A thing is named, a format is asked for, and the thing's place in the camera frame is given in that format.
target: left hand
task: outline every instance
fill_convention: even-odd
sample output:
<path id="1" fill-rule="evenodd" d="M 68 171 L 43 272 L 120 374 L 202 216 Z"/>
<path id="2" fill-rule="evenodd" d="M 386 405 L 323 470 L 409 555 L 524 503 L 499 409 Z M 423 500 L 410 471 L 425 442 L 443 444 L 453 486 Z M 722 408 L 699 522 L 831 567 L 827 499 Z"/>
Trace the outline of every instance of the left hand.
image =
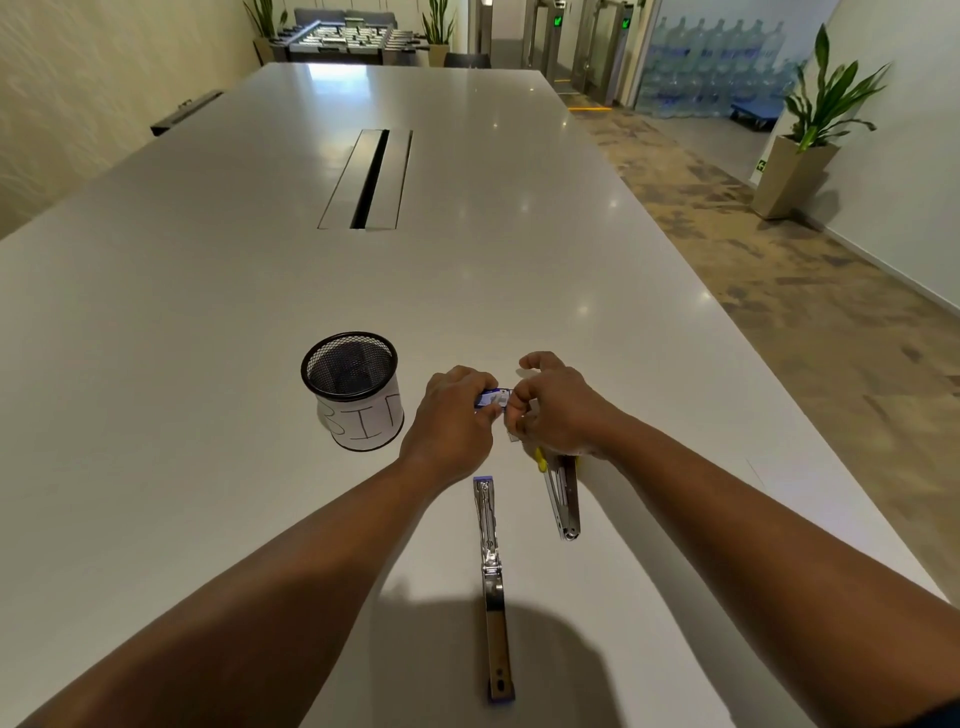
<path id="1" fill-rule="evenodd" d="M 485 389 L 496 387 L 487 372 L 456 366 L 434 374 L 417 408 L 417 417 L 400 445 L 399 462 L 415 468 L 439 489 L 480 467 L 493 447 L 491 428 L 500 415 L 496 402 L 474 412 Z"/>

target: floor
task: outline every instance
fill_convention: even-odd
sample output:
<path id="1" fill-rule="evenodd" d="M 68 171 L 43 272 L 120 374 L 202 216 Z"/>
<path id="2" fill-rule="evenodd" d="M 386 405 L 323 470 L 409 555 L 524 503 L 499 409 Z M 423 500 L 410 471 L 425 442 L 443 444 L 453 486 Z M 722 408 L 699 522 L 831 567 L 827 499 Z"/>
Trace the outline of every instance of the floor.
<path id="1" fill-rule="evenodd" d="M 755 132 L 731 119 L 642 118 L 658 132 L 741 182 L 754 174 L 770 138 L 769 132 Z"/>
<path id="2" fill-rule="evenodd" d="M 817 231 L 760 220 L 749 187 L 644 117 L 574 115 L 960 605 L 960 319 Z"/>

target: table surface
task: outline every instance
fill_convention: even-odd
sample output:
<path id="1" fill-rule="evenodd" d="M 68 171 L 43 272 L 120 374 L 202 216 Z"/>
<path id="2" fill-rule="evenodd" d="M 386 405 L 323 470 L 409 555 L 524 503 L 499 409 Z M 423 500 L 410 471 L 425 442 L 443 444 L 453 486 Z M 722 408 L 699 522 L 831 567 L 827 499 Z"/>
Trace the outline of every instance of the table surface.
<path id="1" fill-rule="evenodd" d="M 320 231 L 363 128 L 413 130 L 395 231 Z M 365 329 L 402 400 L 552 349 L 597 389 L 937 592 L 536 72 L 271 64 L 0 242 L 0 723 L 396 456 L 300 381 Z M 467 482 L 423 515 L 307 725 L 808 725 L 619 475 L 560 541 L 496 431 L 517 701 L 483 699 Z"/>

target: plant pot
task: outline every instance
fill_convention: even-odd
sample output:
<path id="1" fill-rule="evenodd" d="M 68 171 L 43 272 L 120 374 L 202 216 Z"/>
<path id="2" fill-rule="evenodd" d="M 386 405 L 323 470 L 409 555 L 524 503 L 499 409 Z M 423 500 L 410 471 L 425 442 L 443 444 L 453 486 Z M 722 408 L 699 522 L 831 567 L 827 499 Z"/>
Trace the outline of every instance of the plant pot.
<path id="1" fill-rule="evenodd" d="M 429 55 L 430 67 L 443 68 L 444 59 L 446 58 L 446 54 L 449 53 L 449 51 L 450 51 L 450 46 L 448 44 L 434 45 L 433 43 L 430 43 L 430 55 Z"/>
<path id="2" fill-rule="evenodd" d="M 267 38 L 254 38 L 253 49 L 256 51 L 256 56 L 260 59 L 260 65 L 274 62 L 274 48 L 270 45 L 270 40 Z"/>
<path id="3" fill-rule="evenodd" d="M 786 217 L 806 202 L 820 185 L 824 169 L 839 147 L 810 147 L 797 154 L 798 144 L 785 136 L 774 139 L 774 148 L 756 187 L 753 211 L 764 220 Z"/>

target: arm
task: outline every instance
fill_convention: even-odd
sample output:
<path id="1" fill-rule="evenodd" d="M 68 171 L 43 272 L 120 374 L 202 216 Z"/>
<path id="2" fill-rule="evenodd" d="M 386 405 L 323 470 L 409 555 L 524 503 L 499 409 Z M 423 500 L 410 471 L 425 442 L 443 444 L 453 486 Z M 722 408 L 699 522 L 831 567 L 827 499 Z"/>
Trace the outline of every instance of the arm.
<path id="1" fill-rule="evenodd" d="M 507 427 L 611 460 L 811 716 L 880 728 L 960 696 L 953 607 L 616 409 L 555 354 L 520 366 L 541 373 L 514 390 Z"/>
<path id="2" fill-rule="evenodd" d="M 281 533 L 120 645 L 24 728 L 300 724 L 357 613 L 431 500 L 490 453 L 491 375 L 434 375 L 397 461 Z"/>

